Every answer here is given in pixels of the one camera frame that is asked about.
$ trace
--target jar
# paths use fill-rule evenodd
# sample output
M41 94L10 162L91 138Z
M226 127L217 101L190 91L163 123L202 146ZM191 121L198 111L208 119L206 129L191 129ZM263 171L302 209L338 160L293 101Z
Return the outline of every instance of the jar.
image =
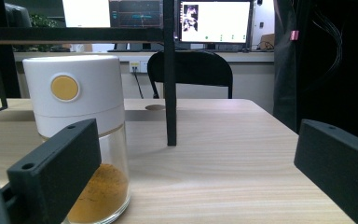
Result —
M102 163L65 222L112 222L131 197L118 57L43 57L25 59L23 65L36 127L44 139L83 119L97 120Z

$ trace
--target monitor screen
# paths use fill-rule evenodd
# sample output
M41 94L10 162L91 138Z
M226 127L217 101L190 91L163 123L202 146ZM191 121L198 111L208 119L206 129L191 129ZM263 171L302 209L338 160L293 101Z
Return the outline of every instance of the monitor screen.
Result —
M181 42L249 43L253 0L179 0L179 2Z
M62 0L66 27L109 27L109 2Z
M162 27L160 0L109 0L109 13L113 28Z

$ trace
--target desk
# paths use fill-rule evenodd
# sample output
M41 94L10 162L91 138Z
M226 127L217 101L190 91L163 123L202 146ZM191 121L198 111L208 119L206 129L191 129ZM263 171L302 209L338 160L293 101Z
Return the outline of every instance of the desk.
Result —
M41 144L30 101L0 112L0 185ZM177 102L167 147L163 100L126 99L131 202L115 223L353 223L293 164L297 135L248 100Z

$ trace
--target yellow button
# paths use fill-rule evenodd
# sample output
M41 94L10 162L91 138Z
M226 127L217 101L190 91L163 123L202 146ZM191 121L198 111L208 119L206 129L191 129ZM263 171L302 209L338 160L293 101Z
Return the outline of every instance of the yellow button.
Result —
M73 78L60 76L51 82L51 91L57 98L68 101L77 96L79 88Z

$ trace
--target power outlet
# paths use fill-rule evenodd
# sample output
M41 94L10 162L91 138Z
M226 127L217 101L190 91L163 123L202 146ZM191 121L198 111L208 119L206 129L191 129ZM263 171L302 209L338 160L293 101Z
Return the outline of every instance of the power outlet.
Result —
M139 61L130 61L129 67L130 67L130 73L133 73L133 72L140 73L141 72L140 71L141 64L139 63Z
M141 73L147 73L147 61L141 61Z

